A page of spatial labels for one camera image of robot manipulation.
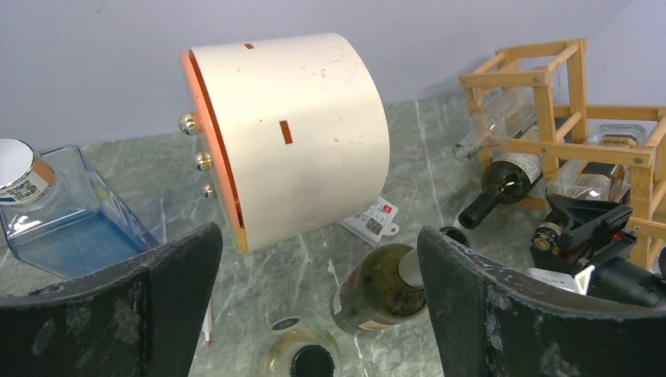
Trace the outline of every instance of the white pen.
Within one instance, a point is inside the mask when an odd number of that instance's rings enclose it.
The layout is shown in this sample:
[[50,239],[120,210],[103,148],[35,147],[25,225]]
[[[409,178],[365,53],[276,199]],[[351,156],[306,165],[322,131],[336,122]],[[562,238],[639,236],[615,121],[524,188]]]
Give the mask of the white pen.
[[213,298],[208,302],[208,309],[206,309],[206,316],[203,318],[203,338],[206,340],[206,346],[210,346],[210,331],[213,330]]

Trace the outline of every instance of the white cylinder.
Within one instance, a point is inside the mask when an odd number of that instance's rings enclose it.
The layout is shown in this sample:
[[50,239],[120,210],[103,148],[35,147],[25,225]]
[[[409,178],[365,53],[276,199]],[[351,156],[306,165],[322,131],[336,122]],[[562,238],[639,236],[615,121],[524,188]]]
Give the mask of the white cylinder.
[[340,35],[205,46],[181,59],[242,252],[372,205],[389,166],[382,102]]

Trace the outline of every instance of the white bottle cap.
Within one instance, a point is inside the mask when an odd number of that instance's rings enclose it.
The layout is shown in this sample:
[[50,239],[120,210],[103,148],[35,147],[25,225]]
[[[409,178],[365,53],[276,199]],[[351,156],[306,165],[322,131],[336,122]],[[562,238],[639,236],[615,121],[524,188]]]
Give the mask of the white bottle cap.
[[55,173],[32,150],[14,139],[0,139],[0,206],[25,205],[41,198]]

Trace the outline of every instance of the blue liquid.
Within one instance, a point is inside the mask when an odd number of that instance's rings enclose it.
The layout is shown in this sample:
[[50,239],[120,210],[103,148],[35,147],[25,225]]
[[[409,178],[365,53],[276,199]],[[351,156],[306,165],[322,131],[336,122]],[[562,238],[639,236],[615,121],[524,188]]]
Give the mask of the blue liquid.
[[100,211],[12,248],[17,258],[66,279],[145,251]]

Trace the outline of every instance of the brown rectangle mark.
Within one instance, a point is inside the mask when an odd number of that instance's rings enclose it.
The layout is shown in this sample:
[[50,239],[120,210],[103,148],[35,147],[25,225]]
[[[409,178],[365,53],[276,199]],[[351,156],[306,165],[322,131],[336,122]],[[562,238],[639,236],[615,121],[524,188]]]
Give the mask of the brown rectangle mark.
[[280,120],[280,129],[282,129],[282,137],[284,137],[284,144],[291,144],[291,131],[289,130],[289,123],[286,120]]

